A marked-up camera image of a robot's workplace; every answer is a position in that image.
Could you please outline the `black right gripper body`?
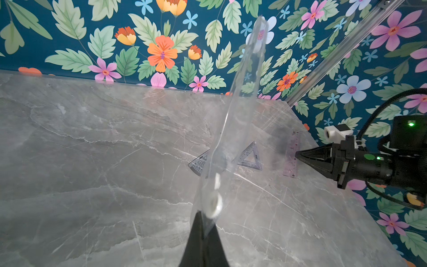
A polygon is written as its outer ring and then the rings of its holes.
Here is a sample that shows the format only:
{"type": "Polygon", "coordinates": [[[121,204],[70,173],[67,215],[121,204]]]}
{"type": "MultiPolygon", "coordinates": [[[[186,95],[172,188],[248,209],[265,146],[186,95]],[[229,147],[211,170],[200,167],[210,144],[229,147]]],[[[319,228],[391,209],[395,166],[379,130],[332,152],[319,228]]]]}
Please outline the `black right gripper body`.
{"type": "Polygon", "coordinates": [[[391,156],[358,150],[354,141],[354,137],[348,136],[340,144],[332,144],[331,178],[337,182],[338,188],[345,189],[351,180],[388,185],[394,174],[391,156]]]}

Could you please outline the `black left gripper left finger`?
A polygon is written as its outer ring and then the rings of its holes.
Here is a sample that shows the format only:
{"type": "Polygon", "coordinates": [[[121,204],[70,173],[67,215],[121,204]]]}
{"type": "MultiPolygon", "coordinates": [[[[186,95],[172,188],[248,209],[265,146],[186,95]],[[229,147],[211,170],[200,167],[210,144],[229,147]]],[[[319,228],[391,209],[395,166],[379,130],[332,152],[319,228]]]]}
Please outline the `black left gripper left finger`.
{"type": "Polygon", "coordinates": [[[202,212],[198,211],[194,217],[187,245],[179,267],[203,267],[203,222],[202,212]]]}

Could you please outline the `purple straight ruler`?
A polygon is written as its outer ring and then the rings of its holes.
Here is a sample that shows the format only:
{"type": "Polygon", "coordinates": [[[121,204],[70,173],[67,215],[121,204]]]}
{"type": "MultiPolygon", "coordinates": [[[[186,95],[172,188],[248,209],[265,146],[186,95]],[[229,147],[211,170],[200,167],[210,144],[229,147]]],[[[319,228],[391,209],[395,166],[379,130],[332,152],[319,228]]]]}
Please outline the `purple straight ruler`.
{"type": "Polygon", "coordinates": [[[297,178],[298,176],[298,160],[296,152],[299,150],[300,132],[292,131],[291,137],[288,140],[288,146],[285,153],[285,165],[283,175],[290,178],[297,178]]]}

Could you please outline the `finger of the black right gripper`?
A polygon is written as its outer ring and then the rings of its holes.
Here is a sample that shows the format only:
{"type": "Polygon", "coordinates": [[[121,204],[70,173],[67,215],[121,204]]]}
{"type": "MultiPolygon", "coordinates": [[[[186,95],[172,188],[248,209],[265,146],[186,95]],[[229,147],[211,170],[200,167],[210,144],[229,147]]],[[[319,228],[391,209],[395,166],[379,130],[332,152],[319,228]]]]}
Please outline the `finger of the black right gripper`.
{"type": "Polygon", "coordinates": [[[296,159],[306,164],[332,163],[333,144],[319,146],[313,149],[300,150],[295,154],[296,159]]]}
{"type": "Polygon", "coordinates": [[[303,156],[297,156],[296,158],[301,162],[309,165],[311,168],[319,172],[324,177],[332,179],[333,164],[331,162],[306,158],[303,156]]]}

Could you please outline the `aluminium frame corner post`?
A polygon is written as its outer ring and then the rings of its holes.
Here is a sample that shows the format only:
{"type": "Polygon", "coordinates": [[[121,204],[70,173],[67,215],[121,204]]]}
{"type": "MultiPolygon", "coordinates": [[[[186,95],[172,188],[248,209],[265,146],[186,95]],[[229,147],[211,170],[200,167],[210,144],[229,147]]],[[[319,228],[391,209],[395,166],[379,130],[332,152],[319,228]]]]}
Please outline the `aluminium frame corner post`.
{"type": "Polygon", "coordinates": [[[285,100],[287,104],[292,107],[297,103],[403,2],[404,0],[380,1],[366,18],[337,45],[336,49],[309,74],[307,80],[304,81],[296,91],[289,95],[285,100]]]}

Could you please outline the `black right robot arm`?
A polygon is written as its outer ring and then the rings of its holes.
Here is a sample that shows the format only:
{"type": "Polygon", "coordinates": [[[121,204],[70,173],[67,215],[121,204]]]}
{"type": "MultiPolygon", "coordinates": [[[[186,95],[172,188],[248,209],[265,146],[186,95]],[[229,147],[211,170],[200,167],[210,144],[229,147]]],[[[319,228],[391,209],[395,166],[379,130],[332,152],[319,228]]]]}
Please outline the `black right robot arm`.
{"type": "Polygon", "coordinates": [[[414,210],[427,204],[427,118],[398,116],[391,131],[377,144],[378,153],[368,151],[363,136],[374,120],[402,98],[422,96],[425,88],[399,93],[368,118],[357,135],[344,123],[325,129],[327,145],[296,152],[295,158],[345,189],[352,180],[391,202],[414,210]]]}

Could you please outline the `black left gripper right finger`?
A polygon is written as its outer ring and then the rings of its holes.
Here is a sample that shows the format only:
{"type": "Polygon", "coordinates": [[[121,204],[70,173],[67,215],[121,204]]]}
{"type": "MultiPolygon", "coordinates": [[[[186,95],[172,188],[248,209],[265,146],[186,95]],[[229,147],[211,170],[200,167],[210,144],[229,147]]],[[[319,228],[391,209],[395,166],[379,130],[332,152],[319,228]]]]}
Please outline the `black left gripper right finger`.
{"type": "Polygon", "coordinates": [[[214,225],[204,238],[204,266],[229,267],[229,262],[224,252],[219,236],[218,227],[214,225]]]}

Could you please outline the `clear purple ruler set pouch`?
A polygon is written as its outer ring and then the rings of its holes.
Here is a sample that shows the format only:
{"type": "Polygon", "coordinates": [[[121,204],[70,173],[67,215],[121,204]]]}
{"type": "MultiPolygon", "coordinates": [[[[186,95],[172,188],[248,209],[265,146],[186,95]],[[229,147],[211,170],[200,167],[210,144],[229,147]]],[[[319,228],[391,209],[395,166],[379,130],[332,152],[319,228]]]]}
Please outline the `clear purple ruler set pouch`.
{"type": "Polygon", "coordinates": [[[259,17],[235,74],[230,95],[209,148],[199,180],[192,215],[202,212],[203,232],[209,233],[226,205],[229,186],[237,165],[232,160],[248,146],[248,135],[256,109],[269,24],[259,17]]]}

